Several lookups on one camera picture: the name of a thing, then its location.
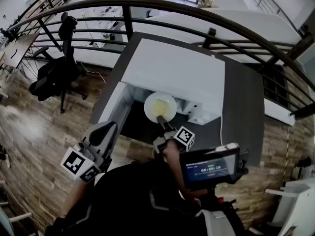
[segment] shoe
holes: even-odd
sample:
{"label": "shoe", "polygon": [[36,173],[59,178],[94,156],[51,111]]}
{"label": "shoe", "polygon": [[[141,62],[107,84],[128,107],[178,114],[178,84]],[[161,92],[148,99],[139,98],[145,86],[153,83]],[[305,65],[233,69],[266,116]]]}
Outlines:
{"label": "shoe", "polygon": [[8,168],[10,168],[10,160],[8,154],[5,154],[5,162]]}

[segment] white plate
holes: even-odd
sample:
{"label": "white plate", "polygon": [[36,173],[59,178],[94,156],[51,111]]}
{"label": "white plate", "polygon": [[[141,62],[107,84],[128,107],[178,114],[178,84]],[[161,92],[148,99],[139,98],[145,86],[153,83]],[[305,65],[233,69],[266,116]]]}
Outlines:
{"label": "white plate", "polygon": [[174,98],[167,93],[155,92],[151,94],[144,103],[144,113],[146,114],[147,118],[149,118],[149,120],[158,123],[157,113],[159,113],[159,111],[157,111],[157,104],[159,104],[159,101],[166,103],[167,107],[166,111],[163,111],[164,114],[162,116],[165,120],[171,121],[176,115],[177,105]]}

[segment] hand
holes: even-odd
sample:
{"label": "hand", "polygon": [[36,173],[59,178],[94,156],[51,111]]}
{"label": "hand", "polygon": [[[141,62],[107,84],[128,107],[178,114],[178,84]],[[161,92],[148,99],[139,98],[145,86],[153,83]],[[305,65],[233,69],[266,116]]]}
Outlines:
{"label": "hand", "polygon": [[167,141],[167,147],[163,150],[162,154],[166,158],[179,158],[179,150],[177,147],[177,144],[174,140],[168,140]]}

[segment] chair backrest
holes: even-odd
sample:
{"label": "chair backrest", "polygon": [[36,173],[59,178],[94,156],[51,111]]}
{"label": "chair backrest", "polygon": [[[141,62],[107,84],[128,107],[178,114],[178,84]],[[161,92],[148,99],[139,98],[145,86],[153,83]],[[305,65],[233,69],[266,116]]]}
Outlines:
{"label": "chair backrest", "polygon": [[74,48],[71,46],[73,30],[78,24],[78,21],[71,16],[68,16],[67,12],[64,12],[61,16],[62,24],[59,28],[59,37],[63,40],[63,54],[65,57],[65,62],[72,65],[75,64],[73,53]]}

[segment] tabletop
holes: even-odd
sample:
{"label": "tabletop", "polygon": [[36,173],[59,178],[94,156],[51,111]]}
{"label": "tabletop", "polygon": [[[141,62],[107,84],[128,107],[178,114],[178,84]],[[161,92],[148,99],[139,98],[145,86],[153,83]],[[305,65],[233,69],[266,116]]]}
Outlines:
{"label": "tabletop", "polygon": [[[222,122],[222,142],[236,142],[241,151],[248,150],[248,164],[259,166],[264,133],[264,91],[262,76],[251,68],[218,53],[193,46],[178,40],[136,32],[113,68],[109,82],[101,93],[91,117],[97,123],[117,83],[122,80],[126,68],[140,41],[150,39],[164,42],[206,55],[225,62],[225,83],[222,119],[217,118],[205,125],[187,122],[187,117],[177,113],[170,122],[177,128],[185,126],[195,133],[195,142],[191,150],[219,146]],[[143,111],[143,103],[135,102],[125,121],[122,135],[152,144],[157,124],[150,122]]]}
{"label": "tabletop", "polygon": [[32,43],[34,43],[38,35],[39,33],[24,35],[19,37],[17,40],[9,43],[7,47],[3,50],[3,64],[11,66],[13,68],[17,68],[25,53],[31,47]]}

